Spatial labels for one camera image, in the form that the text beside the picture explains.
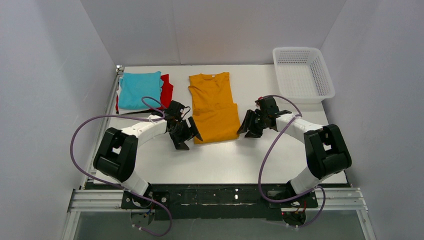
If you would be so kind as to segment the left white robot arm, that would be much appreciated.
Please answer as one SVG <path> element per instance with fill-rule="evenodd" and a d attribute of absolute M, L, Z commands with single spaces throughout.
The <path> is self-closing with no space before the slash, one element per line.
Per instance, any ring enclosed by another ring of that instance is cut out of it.
<path fill-rule="evenodd" d="M 122 129 L 108 128 L 96 152 L 94 168 L 128 191 L 145 195 L 149 183 L 135 171 L 138 147 L 166 133 L 176 150 L 188 150 L 188 140 L 203 139 L 194 118 L 184 118 L 185 108 L 180 102 L 172 100 L 164 114 L 151 114 L 147 120 Z"/>

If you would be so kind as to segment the yellow t-shirt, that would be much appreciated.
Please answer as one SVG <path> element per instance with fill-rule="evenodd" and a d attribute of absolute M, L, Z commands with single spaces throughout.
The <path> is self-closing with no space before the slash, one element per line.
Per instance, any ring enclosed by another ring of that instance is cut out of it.
<path fill-rule="evenodd" d="M 233 101 L 230 73 L 196 74 L 188 77 L 192 117 L 202 137 L 194 144 L 235 140 L 241 126 L 238 105 Z"/>

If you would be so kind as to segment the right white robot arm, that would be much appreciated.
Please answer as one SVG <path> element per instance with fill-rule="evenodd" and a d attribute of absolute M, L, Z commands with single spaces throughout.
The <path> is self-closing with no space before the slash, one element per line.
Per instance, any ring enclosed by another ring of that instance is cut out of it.
<path fill-rule="evenodd" d="M 286 183 L 289 200 L 313 191 L 323 180 L 352 166 L 352 158 L 335 124 L 321 125 L 303 119 L 296 106 L 295 113 L 279 109 L 276 95 L 266 95 L 255 101 L 257 108 L 248 110 L 237 134 L 258 139 L 265 129 L 287 134 L 304 145 L 306 167 Z"/>

